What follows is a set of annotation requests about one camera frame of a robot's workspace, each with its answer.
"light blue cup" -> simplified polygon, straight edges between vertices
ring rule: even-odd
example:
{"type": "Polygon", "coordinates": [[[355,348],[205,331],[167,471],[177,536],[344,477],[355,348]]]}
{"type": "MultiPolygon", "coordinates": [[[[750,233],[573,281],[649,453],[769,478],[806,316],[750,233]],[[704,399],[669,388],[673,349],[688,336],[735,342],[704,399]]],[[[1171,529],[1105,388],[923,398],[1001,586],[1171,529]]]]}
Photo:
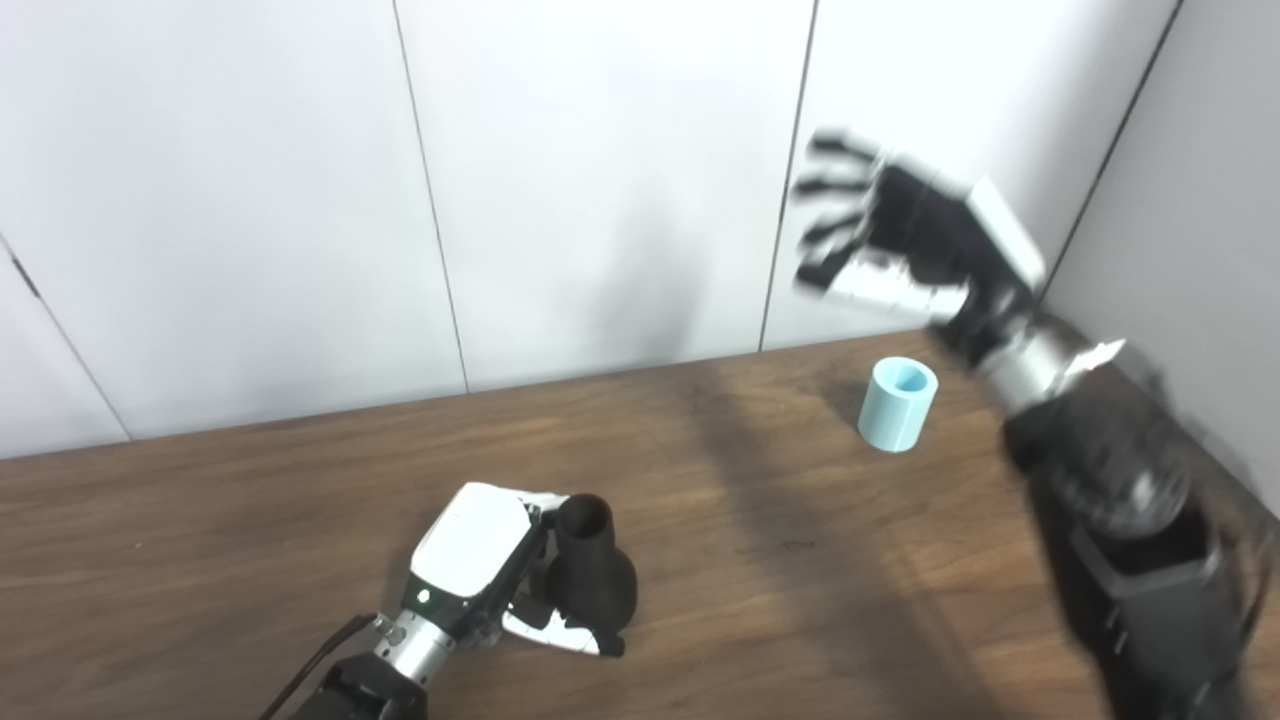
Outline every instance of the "light blue cup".
{"type": "Polygon", "coordinates": [[[911,450],[937,392],[938,377],[928,365],[910,357],[884,357],[872,368],[858,432],[886,452],[911,450]]]}

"robotic arm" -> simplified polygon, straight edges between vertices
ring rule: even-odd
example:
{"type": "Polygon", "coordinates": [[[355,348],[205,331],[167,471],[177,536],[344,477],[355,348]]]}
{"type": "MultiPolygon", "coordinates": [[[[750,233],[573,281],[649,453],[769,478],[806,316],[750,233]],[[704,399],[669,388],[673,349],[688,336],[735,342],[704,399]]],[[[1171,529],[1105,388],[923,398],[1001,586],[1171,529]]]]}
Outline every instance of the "robotic arm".
{"type": "Polygon", "coordinates": [[[617,635],[636,609],[636,574],[614,547],[609,506],[599,497],[465,484],[419,542],[401,614],[357,616],[321,647],[270,717],[320,659],[370,625],[371,651],[335,662],[296,720],[420,720],[426,688],[457,650],[492,646],[502,630],[573,652],[621,657],[617,635]],[[532,592],[530,575],[556,557],[532,592]]]}
{"type": "Polygon", "coordinates": [[[800,196],[854,197],[801,240],[800,286],[928,316],[1005,411],[1062,612],[1119,720],[1244,719],[1244,611],[1222,534],[1166,427],[1135,416],[1091,370],[1123,345],[1076,347],[1037,310],[1043,261],[995,186],[819,135],[831,160],[800,196]]]}

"cable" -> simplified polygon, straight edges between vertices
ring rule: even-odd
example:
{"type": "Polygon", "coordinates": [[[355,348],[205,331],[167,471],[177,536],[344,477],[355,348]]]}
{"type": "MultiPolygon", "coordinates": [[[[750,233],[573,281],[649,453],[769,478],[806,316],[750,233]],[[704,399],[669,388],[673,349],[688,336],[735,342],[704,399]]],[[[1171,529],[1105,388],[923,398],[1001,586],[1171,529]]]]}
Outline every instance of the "cable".
{"type": "Polygon", "coordinates": [[[316,669],[316,665],[320,665],[320,661],[324,660],[326,655],[338,650],[338,646],[351,639],[351,637],[358,633],[360,630],[372,625],[374,621],[378,620],[378,618],[379,615],[376,612],[370,612],[369,615],[356,615],[351,620],[347,620],[347,624],[343,625],[342,628],[338,628],[338,632],[330,635],[329,639],[326,639],[324,644],[321,644],[320,648],[316,650],[315,655],[312,655],[311,659],[307,660],[307,664],[303,665],[302,669],[298,670],[296,675],[293,675],[293,679],[289,680],[287,685],[284,685],[284,689],[280,691],[280,694],[275,696],[275,700],[271,701],[271,705],[266,706],[266,710],[264,710],[262,714],[257,716],[257,720],[269,720],[273,715],[275,715],[275,711],[278,711],[280,706],[283,706],[285,701],[289,700],[289,696],[292,696],[293,692],[298,689],[298,685],[301,685],[302,682],[307,679],[307,675],[310,675],[311,671],[316,669]]]}

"table surface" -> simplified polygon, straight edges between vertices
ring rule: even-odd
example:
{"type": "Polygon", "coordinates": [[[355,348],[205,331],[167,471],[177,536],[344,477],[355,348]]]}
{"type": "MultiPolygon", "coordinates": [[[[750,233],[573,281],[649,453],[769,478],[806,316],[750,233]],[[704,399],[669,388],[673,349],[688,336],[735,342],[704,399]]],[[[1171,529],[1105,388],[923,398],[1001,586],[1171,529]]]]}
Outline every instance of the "table surface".
{"type": "MultiPolygon", "coordinates": [[[[997,427],[905,333],[9,460],[0,707],[256,717],[486,480],[604,496],[640,609],[621,660],[454,657],[433,717],[1103,717],[997,427]],[[886,355],[941,380],[901,455],[850,424],[886,355]]],[[[1280,707],[1280,616],[1249,656],[1280,707]]]]}

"silver metal joint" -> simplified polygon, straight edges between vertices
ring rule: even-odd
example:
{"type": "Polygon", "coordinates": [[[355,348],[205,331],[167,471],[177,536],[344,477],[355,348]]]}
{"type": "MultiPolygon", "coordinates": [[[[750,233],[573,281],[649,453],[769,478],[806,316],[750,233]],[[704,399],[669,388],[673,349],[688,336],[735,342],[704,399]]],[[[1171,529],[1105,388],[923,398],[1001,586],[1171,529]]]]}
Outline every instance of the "silver metal joint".
{"type": "Polygon", "coordinates": [[[1110,363],[1124,342],[1103,342],[1073,354],[1052,331],[1030,325],[983,359],[977,372],[1011,418],[1071,389],[1085,373],[1110,363]]]}
{"type": "Polygon", "coordinates": [[[457,642],[434,623],[404,610],[396,619],[396,628],[374,648],[374,655],[401,675],[428,687],[456,646],[457,642]]]}

